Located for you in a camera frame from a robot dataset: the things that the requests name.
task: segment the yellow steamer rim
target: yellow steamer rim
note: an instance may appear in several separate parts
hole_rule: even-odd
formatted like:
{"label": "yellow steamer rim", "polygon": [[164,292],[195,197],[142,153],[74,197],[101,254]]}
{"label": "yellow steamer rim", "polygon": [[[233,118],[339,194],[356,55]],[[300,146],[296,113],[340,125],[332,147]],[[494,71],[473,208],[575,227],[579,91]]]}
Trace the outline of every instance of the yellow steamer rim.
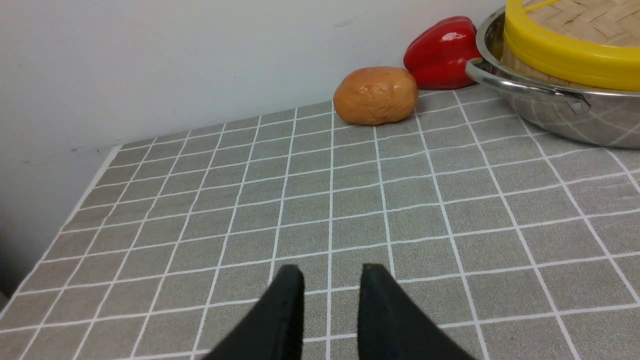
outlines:
{"label": "yellow steamer rim", "polygon": [[[562,28],[568,25],[582,38],[597,31],[594,35],[606,40],[599,44],[561,35],[534,22],[531,12],[566,15],[549,26],[575,36]],[[594,19],[596,24],[588,24]],[[507,0],[504,43],[520,61],[556,78],[640,92],[640,0]]]}

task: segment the white wall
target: white wall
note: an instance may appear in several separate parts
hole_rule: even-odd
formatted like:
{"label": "white wall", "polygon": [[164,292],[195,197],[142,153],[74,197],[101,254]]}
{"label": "white wall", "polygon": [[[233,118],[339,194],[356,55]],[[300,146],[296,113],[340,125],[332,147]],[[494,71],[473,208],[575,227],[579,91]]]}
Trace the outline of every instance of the white wall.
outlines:
{"label": "white wall", "polygon": [[[468,15],[479,24],[503,4],[2,0],[0,163],[72,159],[72,149],[326,101],[352,70],[400,66],[436,21]],[[6,176],[0,191],[12,192]]]}

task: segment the tile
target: tile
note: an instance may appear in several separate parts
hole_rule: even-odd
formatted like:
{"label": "tile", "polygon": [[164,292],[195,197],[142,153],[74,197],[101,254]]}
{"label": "tile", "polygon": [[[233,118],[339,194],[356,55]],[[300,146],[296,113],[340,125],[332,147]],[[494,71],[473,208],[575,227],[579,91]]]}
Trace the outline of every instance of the tile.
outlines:
{"label": "tile", "polygon": [[63,230],[68,231],[98,227],[102,225],[102,221],[107,217],[107,215],[109,215],[112,208],[113,205],[107,205],[99,208],[78,210],[73,219],[65,225]]}
{"label": "tile", "polygon": [[215,273],[215,270],[209,270],[167,276],[158,294],[154,311],[205,305]]}
{"label": "tile", "polygon": [[172,174],[181,172],[203,170],[209,167],[213,151],[203,152],[201,154],[184,155],[178,158],[173,166]]}
{"label": "tile", "polygon": [[223,167],[226,165],[243,164],[249,161],[251,145],[218,149],[213,157],[211,167]]}
{"label": "tile", "polygon": [[555,318],[482,325],[492,359],[573,359]]}
{"label": "tile", "polygon": [[168,217],[188,213],[196,198],[196,193],[197,192],[190,192],[159,197],[149,212],[149,218]]}
{"label": "tile", "polygon": [[430,151],[433,170],[437,172],[459,171],[484,167],[484,159],[477,146]]}
{"label": "tile", "polygon": [[89,254],[128,249],[136,238],[140,223],[103,227],[95,238]]}
{"label": "tile", "polygon": [[118,154],[111,161],[111,164],[109,164],[109,166],[116,167],[122,165],[137,164],[145,158],[148,150],[148,147],[141,147],[139,149],[118,151]]}
{"label": "tile", "polygon": [[126,183],[131,180],[131,177],[136,172],[136,169],[138,169],[137,165],[108,168],[104,171],[104,174],[102,175],[96,186]]}
{"label": "tile", "polygon": [[82,203],[83,208],[90,206],[100,206],[114,204],[120,198],[126,184],[109,185],[101,188],[94,188]]}
{"label": "tile", "polygon": [[121,201],[131,201],[156,197],[164,184],[164,178],[133,181],[122,194]]}
{"label": "tile", "polygon": [[465,125],[465,117],[459,107],[418,115],[422,131],[432,131],[444,127]]}
{"label": "tile", "polygon": [[175,159],[157,160],[142,163],[134,180],[148,179],[150,177],[166,176],[171,171]]}
{"label": "tile", "polygon": [[515,230],[457,236],[456,247],[466,272],[531,264]]}
{"label": "tile", "polygon": [[393,181],[386,183],[384,188],[387,209],[438,202],[431,177]]}
{"label": "tile", "polygon": [[96,322],[84,341],[78,359],[109,360],[129,357],[144,321],[145,317],[142,316]]}
{"label": "tile", "polygon": [[496,99],[462,106],[469,121],[478,121],[492,117],[513,115],[513,110],[504,99]]}
{"label": "tile", "polygon": [[294,118],[296,113],[295,109],[291,109],[291,110],[284,110],[284,111],[280,111],[277,113],[272,113],[269,115],[263,115],[261,120],[260,120],[260,124],[264,125],[264,124],[272,124],[274,122],[281,122],[281,121],[287,121],[287,120],[291,120]]}
{"label": "tile", "polygon": [[296,224],[329,218],[329,196],[331,195],[311,195],[284,200],[282,224]]}
{"label": "tile", "polygon": [[35,329],[31,329],[0,334],[0,343],[3,344],[0,347],[0,359],[20,359],[24,349],[31,342],[34,332]]}
{"label": "tile", "polygon": [[178,244],[170,272],[210,268],[218,265],[224,237],[185,241]]}
{"label": "tile", "polygon": [[456,97],[453,96],[452,92],[438,92],[428,96],[419,97],[418,103],[415,105],[415,112],[423,113],[425,111],[438,111],[457,105],[458,101],[456,100]]}
{"label": "tile", "polygon": [[640,251],[640,241],[637,241],[640,212],[595,217],[589,221],[611,254]]}
{"label": "tile", "polygon": [[560,186],[537,192],[505,196],[520,225],[578,216],[578,211]]}
{"label": "tile", "polygon": [[334,252],[332,256],[332,288],[360,284],[362,264],[377,263],[389,268],[389,253],[386,246]]}
{"label": "tile", "polygon": [[167,178],[161,195],[190,192],[198,190],[206,171],[188,172],[186,174],[171,175]]}
{"label": "tile", "polygon": [[334,220],[332,235],[333,249],[386,243],[385,217],[374,214]]}
{"label": "tile", "polygon": [[298,117],[309,117],[313,115],[330,113],[331,112],[331,101],[321,102],[319,104],[307,105],[301,108],[298,108],[297,115]]}
{"label": "tile", "polygon": [[326,251],[329,246],[329,222],[294,225],[280,228],[278,257]]}
{"label": "tile", "polygon": [[[270,177],[284,176],[287,172],[288,158],[267,159],[260,161],[251,161],[246,171],[246,181],[256,181],[267,179]],[[225,172],[229,172],[231,168],[225,168]],[[235,183],[242,182],[242,175],[239,173]]]}
{"label": "tile", "polygon": [[159,277],[114,284],[100,309],[100,317],[146,313],[159,284]]}
{"label": "tile", "polygon": [[336,168],[333,170],[334,190],[378,183],[380,183],[380,175],[378,174],[378,164],[375,162],[351,165],[349,167]]}
{"label": "tile", "polygon": [[211,303],[258,299],[267,288],[270,263],[222,268]]}
{"label": "tile", "polygon": [[333,146],[352,145],[374,140],[374,128],[371,126],[352,126],[333,132]]}
{"label": "tile", "polygon": [[236,217],[231,231],[247,231],[264,229],[278,225],[280,215],[280,202],[268,202],[266,204],[241,206],[236,209]]}
{"label": "tile", "polygon": [[258,126],[258,117],[251,117],[243,120],[227,122],[225,131],[246,129],[247,127]]}
{"label": "tile", "polygon": [[46,327],[35,338],[24,360],[72,359],[89,324]]}
{"label": "tile", "polygon": [[45,323],[73,322],[93,318],[108,288],[108,285],[100,285],[65,289]]}
{"label": "tile", "polygon": [[429,150],[442,149],[445,147],[460,147],[475,143],[468,126],[428,131],[424,133],[423,136]]}
{"label": "tile", "polygon": [[360,294],[358,290],[343,290],[331,293],[331,335],[357,332],[359,301]]}
{"label": "tile", "polygon": [[275,239],[275,229],[230,235],[222,265],[271,259]]}
{"label": "tile", "polygon": [[545,266],[540,272],[558,310],[634,302],[609,260]]}
{"label": "tile", "polygon": [[236,205],[238,191],[240,191],[240,185],[202,190],[193,205],[193,211],[232,208]]}
{"label": "tile", "polygon": [[173,245],[132,250],[118,278],[133,279],[135,277],[160,275],[164,273],[172,252]]}
{"label": "tile", "polygon": [[437,179],[443,201],[498,194],[487,169],[438,175]]}
{"label": "tile", "polygon": [[[377,164],[374,163],[372,163],[370,166],[372,168],[377,168]],[[402,177],[409,176],[426,176],[431,173],[429,169],[429,160],[427,159],[427,156],[425,154],[416,154],[413,156],[407,156],[405,158],[397,158],[391,160],[380,160],[380,170],[382,173],[383,181],[396,180]],[[337,169],[333,171],[334,187],[336,174]],[[370,179],[373,179],[373,173],[371,173],[369,177]]]}
{"label": "tile", "polygon": [[304,337],[326,335],[326,294],[305,295]]}
{"label": "tile", "polygon": [[218,146],[218,142],[222,142],[220,140],[220,135],[209,135],[203,136],[200,138],[190,138],[187,140],[187,144],[184,146],[184,150],[182,150],[182,154],[193,154],[194,152],[204,152],[214,150]]}
{"label": "tile", "polygon": [[189,217],[183,240],[204,238],[206,236],[222,235],[228,231],[233,210],[218,210],[208,213],[192,214]]}
{"label": "tile", "polygon": [[556,175],[545,160],[493,167],[492,170],[505,193],[558,184]]}
{"label": "tile", "polygon": [[583,359],[640,357],[638,318],[638,308],[563,316],[566,329]]}
{"label": "tile", "polygon": [[112,281],[124,259],[124,252],[86,256],[69,285]]}
{"label": "tile", "polygon": [[416,240],[447,234],[440,206],[391,211],[388,213],[391,241]]}
{"label": "tile", "polygon": [[473,320],[462,279],[449,277],[401,285],[424,314],[438,324]]}
{"label": "tile", "polygon": [[529,137],[506,138],[482,144],[491,165],[531,160],[540,157],[538,146]]}
{"label": "tile", "polygon": [[343,167],[375,159],[376,146],[373,142],[341,146],[333,150],[334,167]]}
{"label": "tile", "polygon": [[152,315],[135,356],[191,351],[203,311]]}
{"label": "tile", "polygon": [[586,215],[638,208],[638,192],[626,176],[569,184],[569,191]]}
{"label": "tile", "polygon": [[459,273],[449,239],[391,245],[399,280]]}
{"label": "tile", "polygon": [[300,196],[329,191],[331,179],[329,171],[289,176],[285,196]]}
{"label": "tile", "polygon": [[40,325],[49,308],[58,297],[58,291],[14,295],[13,304],[0,319],[0,329],[14,329],[24,326]]}
{"label": "tile", "polygon": [[245,205],[253,204],[254,202],[280,200],[282,198],[283,187],[284,178],[263,180],[256,183],[246,183],[242,187],[239,204]]}
{"label": "tile", "polygon": [[472,275],[467,282],[481,320],[551,311],[533,270]]}
{"label": "tile", "polygon": [[253,146],[251,160],[264,158],[275,158],[277,156],[289,155],[291,139],[272,140],[270,142],[260,142]]}
{"label": "tile", "polygon": [[251,310],[255,303],[212,307],[204,320],[198,350],[215,347]]}
{"label": "tile", "polygon": [[331,167],[331,151],[322,150],[291,156],[289,174],[299,174]]}
{"label": "tile", "polygon": [[58,235],[56,242],[48,251],[45,259],[51,260],[84,255],[96,232],[97,230],[88,230]]}
{"label": "tile", "polygon": [[226,147],[251,144],[255,138],[256,130],[255,127],[251,127],[249,129],[223,133],[218,147],[224,149]]}
{"label": "tile", "polygon": [[471,127],[473,127],[480,142],[527,134],[527,130],[517,116],[475,122],[471,124]]}
{"label": "tile", "polygon": [[513,226],[499,197],[455,202],[445,209],[454,234]]}
{"label": "tile", "polygon": [[331,132],[316,133],[309,135],[299,135],[293,138],[291,153],[316,151],[329,149],[331,147]]}
{"label": "tile", "polygon": [[331,130],[331,114],[296,120],[296,135]]}
{"label": "tile", "polygon": [[22,291],[61,288],[79,262],[80,259],[71,259],[38,264],[35,272],[22,287]]}
{"label": "tile", "polygon": [[269,126],[260,126],[258,137],[255,141],[262,142],[279,138],[291,137],[293,135],[293,121],[281,122]]}
{"label": "tile", "polygon": [[348,217],[382,211],[379,186],[343,190],[333,193],[333,217]]}
{"label": "tile", "polygon": [[274,274],[278,273],[278,270],[282,265],[287,264],[297,265],[300,271],[305,274],[305,291],[327,289],[327,255],[305,256],[304,258],[278,260],[275,262]]}
{"label": "tile", "polygon": [[229,122],[226,127],[225,127],[224,124],[201,127],[200,129],[191,130],[190,136],[202,136],[202,135],[210,135],[210,134],[219,133],[219,132],[222,131],[223,127],[225,128],[225,130],[231,130],[230,129],[231,124],[235,124],[235,123],[238,123],[240,121]]}
{"label": "tile", "polygon": [[475,326],[448,327],[442,329],[459,347],[475,359],[482,359],[482,347]]}
{"label": "tile", "polygon": [[564,181],[574,181],[623,171],[616,160],[604,150],[574,152],[558,158],[552,158],[551,163]]}
{"label": "tile", "polygon": [[153,203],[154,201],[149,199],[117,204],[111,215],[104,221],[104,224],[114,225],[142,220],[151,209]]}
{"label": "tile", "polygon": [[522,234],[538,264],[604,255],[582,220],[527,227]]}
{"label": "tile", "polygon": [[146,221],[142,225],[136,246],[171,243],[180,240],[180,233],[186,219],[187,216],[179,216]]}
{"label": "tile", "polygon": [[380,158],[388,159],[423,152],[424,144],[420,134],[412,134],[378,140],[378,149]]}
{"label": "tile", "polygon": [[180,154],[184,142],[159,143],[151,146],[145,161],[174,158]]}

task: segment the potato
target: potato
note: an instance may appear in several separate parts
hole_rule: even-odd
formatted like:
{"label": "potato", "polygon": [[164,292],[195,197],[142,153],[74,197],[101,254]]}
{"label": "potato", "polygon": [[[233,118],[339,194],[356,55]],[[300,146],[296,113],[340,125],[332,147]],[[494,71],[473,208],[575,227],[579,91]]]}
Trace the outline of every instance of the potato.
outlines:
{"label": "potato", "polygon": [[418,101],[418,86],[399,67],[358,69],[340,83],[333,95],[335,112],[351,124],[381,125],[411,114]]}

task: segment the white grout line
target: white grout line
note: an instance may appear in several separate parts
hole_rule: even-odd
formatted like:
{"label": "white grout line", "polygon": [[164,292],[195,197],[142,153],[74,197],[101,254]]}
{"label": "white grout line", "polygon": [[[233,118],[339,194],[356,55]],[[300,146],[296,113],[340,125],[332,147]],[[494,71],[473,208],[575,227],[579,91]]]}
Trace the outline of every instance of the white grout line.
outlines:
{"label": "white grout line", "polygon": [[[505,195],[502,192],[502,189],[500,188],[500,184],[498,183],[497,178],[495,177],[495,174],[493,173],[493,170],[491,169],[491,167],[489,166],[489,159],[486,156],[486,153],[484,151],[484,149],[482,148],[482,146],[480,145],[480,142],[478,141],[478,137],[476,135],[476,132],[474,131],[473,126],[471,126],[471,123],[469,122],[469,119],[467,117],[467,113],[464,109],[464,107],[462,106],[462,104],[460,104],[460,99],[458,98],[458,94],[454,91],[453,95],[456,97],[456,100],[458,102],[458,104],[460,105],[460,110],[462,111],[462,116],[465,118],[465,122],[467,123],[467,125],[469,126],[469,130],[471,131],[471,135],[474,137],[474,140],[476,141],[478,150],[480,150],[480,153],[482,154],[482,157],[484,159],[484,164],[487,166],[487,169],[489,170],[489,174],[491,175],[491,179],[493,181],[493,184],[495,185],[495,188],[498,190],[498,194],[500,194],[500,199],[502,200],[502,204],[505,207],[507,214],[509,215],[509,218],[511,220],[511,223],[513,224],[513,226],[516,229],[516,233],[518,234],[518,238],[520,239],[520,243],[522,243],[522,247],[524,248],[525,252],[527,253],[527,257],[529,258],[529,262],[531,263],[531,265],[535,265],[535,259],[533,258],[533,254],[531,253],[531,250],[529,249],[529,246],[524,238],[524,235],[522,234],[522,230],[520,229],[520,227],[518,226],[518,222],[516,221],[516,218],[511,210],[511,207],[509,206],[509,204],[507,203],[507,199],[505,197]],[[525,130],[527,131],[527,136],[529,136],[530,132],[528,132],[528,129],[525,128]],[[567,331],[566,327],[564,326],[564,321],[562,320],[562,318],[560,317],[560,315],[558,314],[558,308],[556,306],[556,303],[554,302],[553,297],[551,296],[551,292],[549,292],[549,289],[547,288],[547,284],[545,283],[545,280],[542,278],[542,274],[540,272],[539,269],[534,268],[533,269],[536,277],[538,278],[538,281],[540,282],[540,286],[542,287],[542,290],[545,293],[545,296],[547,297],[547,300],[549,302],[549,305],[551,306],[551,310],[553,311],[554,314],[556,314],[556,320],[558,322],[558,325],[560,326],[560,330],[562,331],[563,335],[564,335],[564,339],[567,342],[567,345],[569,346],[569,349],[571,350],[571,353],[573,354],[573,357],[578,360],[580,359],[580,355],[578,355],[578,351],[575,348],[575,345],[573,344],[573,340],[571,339],[571,336],[569,335],[569,332]]]}
{"label": "white grout line", "polygon": [[[415,116],[415,121],[418,123],[418,128],[422,129],[422,126],[420,124],[420,120],[418,119],[417,115]],[[424,147],[424,153],[427,156],[427,162],[429,163],[429,169],[430,169],[431,173],[433,174],[435,172],[435,170],[433,168],[433,162],[431,161],[431,155],[429,153],[429,147],[427,146],[427,141],[424,139],[424,136],[422,136],[422,146]],[[467,296],[467,302],[469,304],[469,309],[471,310],[472,318],[474,319],[474,322],[476,323],[476,334],[477,334],[478,340],[480,342],[480,347],[482,348],[482,353],[483,353],[483,356],[484,356],[484,360],[490,360],[489,351],[486,348],[486,342],[484,340],[484,334],[482,332],[482,329],[480,328],[480,325],[477,324],[478,315],[477,315],[477,311],[476,311],[476,305],[474,304],[474,299],[473,299],[473,296],[471,295],[471,290],[469,288],[467,277],[463,275],[464,268],[462,266],[462,260],[460,258],[460,253],[458,252],[458,247],[456,245],[456,240],[455,240],[455,238],[453,236],[453,230],[451,229],[451,224],[449,223],[449,216],[447,215],[447,210],[445,209],[445,205],[444,205],[444,202],[442,200],[442,194],[440,193],[440,187],[438,186],[437,176],[433,177],[433,186],[434,186],[434,188],[436,190],[436,196],[438,197],[438,202],[440,204],[440,212],[442,213],[442,218],[443,218],[445,226],[447,228],[447,237],[449,238],[449,242],[451,243],[451,249],[453,250],[453,254],[454,254],[455,258],[456,258],[456,264],[458,266],[458,272],[461,275],[462,285],[463,285],[463,287],[465,289],[465,295]]]}
{"label": "white grout line", "polygon": [[284,172],[284,181],[282,182],[282,194],[280,196],[280,212],[278,213],[278,225],[276,226],[275,240],[273,242],[273,253],[271,255],[271,267],[269,268],[269,284],[273,281],[273,272],[276,265],[276,253],[278,252],[278,240],[280,239],[280,227],[282,225],[282,212],[284,211],[285,193],[287,191],[287,179],[289,178],[289,167],[291,166],[291,151],[293,150],[293,134],[296,132],[296,118],[298,117],[298,109],[293,115],[293,126],[291,127],[291,138],[289,140],[289,155],[287,157],[287,168]]}
{"label": "white grout line", "polygon": [[378,145],[378,132],[376,130],[376,127],[373,127],[373,139],[375,141],[376,144],[376,161],[378,162],[378,184],[380,184],[380,197],[381,197],[381,201],[382,201],[382,214],[383,217],[385,219],[385,234],[387,236],[387,252],[388,252],[388,256],[389,256],[389,272],[391,273],[391,276],[395,279],[396,278],[396,266],[394,263],[394,253],[393,250],[391,249],[391,232],[389,230],[389,215],[387,213],[387,198],[385,196],[385,186],[383,185],[383,181],[382,181],[382,164],[380,163],[380,146]]}
{"label": "white grout line", "polygon": [[[147,152],[145,153],[145,157],[149,154],[149,150],[151,150],[151,147],[149,147],[149,149],[147,149]],[[131,179],[133,179],[133,177],[136,175],[136,173],[138,172],[138,170],[141,167],[141,164],[138,164],[138,167],[136,168],[136,171],[133,173],[133,175],[131,176]],[[119,199],[122,198],[122,196],[124,195],[126,189],[127,189],[128,185],[125,186],[124,190],[122,191],[122,193],[120,194]],[[102,225],[104,225],[104,223],[107,221],[107,218],[113,213],[113,210],[115,209],[115,206],[113,206],[111,208],[111,210],[109,211],[109,213],[107,214],[107,216],[102,219]],[[95,242],[95,239],[98,237],[98,233],[99,231],[96,231],[95,234],[93,234],[93,238],[91,239],[91,242],[89,244],[89,246],[86,248],[84,254],[87,255],[87,253],[89,252],[89,249],[91,248],[91,246],[93,246],[93,243]],[[49,248],[47,249],[47,252],[43,255],[46,256],[48,255],[49,251],[51,250],[51,248],[53,247],[54,243],[58,240],[58,238],[56,237],[56,239],[54,239],[54,241],[51,242],[51,245],[49,246]],[[76,268],[74,269],[74,271],[69,275],[69,278],[67,279],[67,281],[65,281],[65,285],[64,287],[68,286],[69,283],[71,282],[71,279],[73,279],[73,277],[76,275],[77,271],[80,269],[80,266],[82,266],[83,264],[83,260],[84,257],[80,259],[80,261],[78,261],[78,264],[76,265]],[[51,303],[51,306],[49,306],[49,309],[47,310],[47,313],[45,314],[45,316],[42,318],[42,321],[40,322],[40,326],[42,326],[47,319],[49,318],[49,316],[51,315],[51,312],[53,311],[53,308],[56,306],[56,304],[58,303],[58,301],[60,300],[60,298],[62,297],[62,294],[64,293],[64,290],[60,290],[60,292],[58,293],[58,295],[56,296],[56,299],[53,300],[53,303]],[[24,356],[27,354],[27,352],[29,352],[29,349],[31,348],[31,346],[33,345],[34,341],[36,340],[36,338],[38,337],[38,334],[40,333],[40,329],[41,327],[39,327],[38,329],[36,329],[36,331],[33,333],[33,336],[31,337],[31,340],[29,341],[29,343],[27,344],[27,347],[24,349],[24,351],[22,352],[22,354],[20,355],[20,360],[24,359]]]}
{"label": "white grout line", "polygon": [[[540,151],[540,154],[543,157],[546,157],[545,151],[542,149],[542,146],[537,141],[537,139],[535,139],[533,136],[531,138],[536,143],[536,146],[538,146],[538,150]],[[556,167],[553,165],[553,163],[551,163],[551,161],[549,159],[546,159],[546,161],[547,161],[547,165],[551,168],[551,170],[556,175],[558,181],[560,181],[560,183],[562,183],[562,187],[564,189],[564,192],[566,193],[567,197],[569,198],[569,200],[573,204],[573,207],[575,207],[575,209],[578,211],[578,214],[580,215],[580,217],[584,220],[584,223],[587,225],[587,228],[589,229],[589,232],[591,232],[591,234],[593,235],[594,239],[598,242],[600,248],[602,249],[604,254],[607,256],[607,258],[609,259],[609,262],[611,263],[611,265],[615,269],[616,273],[618,274],[618,276],[620,277],[622,282],[624,282],[625,286],[627,287],[627,290],[629,291],[631,296],[634,298],[636,303],[640,304],[640,297],[638,297],[638,294],[634,290],[633,286],[631,286],[631,283],[629,282],[629,280],[627,279],[625,274],[622,272],[622,269],[620,269],[620,267],[618,266],[618,264],[616,263],[614,258],[611,256],[611,253],[609,252],[609,249],[606,247],[606,245],[604,244],[604,242],[600,238],[600,235],[595,231],[593,225],[591,224],[591,221],[589,220],[589,217],[587,217],[585,215],[585,213],[582,210],[582,208],[578,205],[578,202],[573,197],[573,194],[569,190],[569,187],[566,185],[566,183],[564,182],[563,178],[560,176],[560,173],[557,171]],[[621,164],[621,167],[622,167],[622,169],[625,170],[625,173],[627,174],[627,176],[631,177],[631,175],[629,174],[628,169],[624,166],[624,164]]]}
{"label": "white grout line", "polygon": [[[258,118],[258,128],[260,128],[260,123],[262,122],[262,116]],[[259,131],[256,131],[253,136],[253,143],[251,144],[251,149],[249,150],[249,159],[253,156],[253,148],[255,147],[255,139],[258,138]],[[238,209],[238,203],[240,202],[240,196],[242,194],[242,189],[244,187],[244,182],[246,181],[246,174],[249,171],[250,162],[247,161],[246,166],[244,167],[244,174],[242,176],[242,183],[240,184],[240,188],[238,189],[238,194],[236,196],[236,203],[233,211],[231,212],[231,219],[229,220],[229,226],[227,227],[227,234],[225,235],[225,239],[222,243],[222,250],[220,251],[220,257],[218,258],[218,268],[216,269],[215,274],[213,275],[213,280],[211,282],[211,287],[209,289],[209,295],[207,296],[207,304],[211,303],[211,298],[213,297],[213,291],[216,289],[216,283],[218,281],[218,276],[220,275],[220,266],[222,265],[222,259],[225,256],[225,251],[227,249],[227,243],[229,241],[229,234],[231,233],[231,228],[234,225],[234,220],[236,219],[236,212]],[[195,358],[195,352],[198,349],[198,343],[200,342],[200,337],[202,335],[202,329],[204,328],[204,323],[207,319],[207,308],[202,312],[202,318],[200,319],[200,325],[198,326],[198,333],[196,335],[196,339],[193,343],[192,352],[194,354],[191,355],[191,360]]]}

